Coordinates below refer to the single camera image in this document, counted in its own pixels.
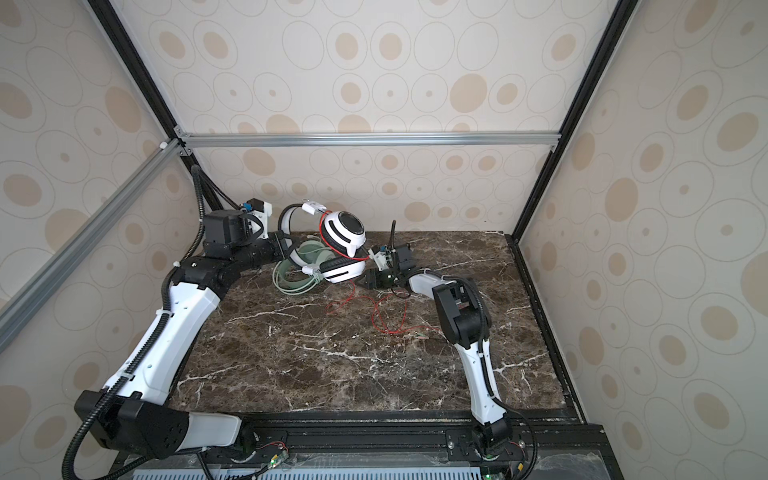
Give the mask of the white black red-cabled headphones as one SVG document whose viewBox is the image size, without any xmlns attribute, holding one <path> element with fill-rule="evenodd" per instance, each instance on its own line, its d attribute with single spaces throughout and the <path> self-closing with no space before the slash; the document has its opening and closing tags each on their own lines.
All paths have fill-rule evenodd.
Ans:
<svg viewBox="0 0 768 480">
<path fill-rule="evenodd" d="M 319 217 L 318 231 L 315 236 L 304 239 L 291 233 L 293 216 L 303 211 L 309 215 Z M 325 206 L 306 201 L 302 204 L 287 206 L 280 214 L 278 221 L 279 232 L 291 238 L 294 250 L 303 241 L 310 237 L 317 237 L 325 246 L 334 253 L 334 258 L 324 261 L 319 266 L 319 272 L 327 283 L 339 284 L 351 281 L 355 289 L 362 287 L 362 277 L 367 269 L 373 268 L 375 263 L 370 259 L 365 247 L 367 238 L 362 221 L 348 211 L 332 211 Z M 394 243 L 395 230 L 390 230 L 389 242 L 385 245 L 397 246 Z M 286 259 L 291 259 L 298 264 L 298 259 L 291 253 Z M 388 289 L 392 297 L 406 300 L 412 294 L 424 295 L 430 299 L 434 297 L 434 289 L 443 285 L 447 280 L 436 276 L 428 270 L 419 270 L 410 275 L 405 288 Z"/>
</svg>

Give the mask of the mint green wired headphones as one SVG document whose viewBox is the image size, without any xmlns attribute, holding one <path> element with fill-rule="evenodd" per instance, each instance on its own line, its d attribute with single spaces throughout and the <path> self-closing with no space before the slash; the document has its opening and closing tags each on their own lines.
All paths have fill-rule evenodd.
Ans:
<svg viewBox="0 0 768 480">
<path fill-rule="evenodd" d="M 303 295 L 325 281 L 319 266 L 333 259 L 334 253 L 317 237 L 303 241 L 292 254 L 298 259 L 298 264 L 288 259 L 272 270 L 272 283 L 279 292 L 287 296 Z"/>
</svg>

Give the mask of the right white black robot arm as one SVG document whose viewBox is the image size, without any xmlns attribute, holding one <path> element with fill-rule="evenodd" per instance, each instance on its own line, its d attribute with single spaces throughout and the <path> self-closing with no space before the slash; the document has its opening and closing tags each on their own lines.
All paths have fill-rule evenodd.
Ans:
<svg viewBox="0 0 768 480">
<path fill-rule="evenodd" d="M 373 285 L 402 289 L 433 300 L 445 339 L 456 349 L 469 387 L 473 442 L 481 458 L 494 459 L 510 446 L 521 460 L 510 479 L 526 479 L 538 460 L 536 433 L 528 418 L 507 405 L 496 384 L 490 353 L 490 310 L 474 283 L 460 276 L 438 276 L 417 269 L 409 244 L 395 243 L 396 224 L 386 245 L 370 257 Z"/>
</svg>

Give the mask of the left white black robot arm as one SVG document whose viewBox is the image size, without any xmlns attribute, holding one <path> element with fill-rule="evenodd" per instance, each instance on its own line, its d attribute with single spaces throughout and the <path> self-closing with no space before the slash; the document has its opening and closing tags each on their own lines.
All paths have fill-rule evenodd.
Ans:
<svg viewBox="0 0 768 480">
<path fill-rule="evenodd" d="M 168 405 L 180 371 L 209 316 L 246 271 L 278 263 L 289 248 L 281 233 L 266 233 L 265 203 L 256 199 L 230 210 L 207 212 L 203 187 L 210 177 L 191 169 L 198 231 L 161 286 L 162 306 L 134 351 L 98 391 L 83 391 L 75 403 L 82 424 L 64 454 L 61 475 L 75 479 L 80 447 L 88 436 L 105 449 L 136 455 L 111 473 L 117 479 L 153 459 L 243 448 L 237 415 L 175 410 Z"/>
</svg>

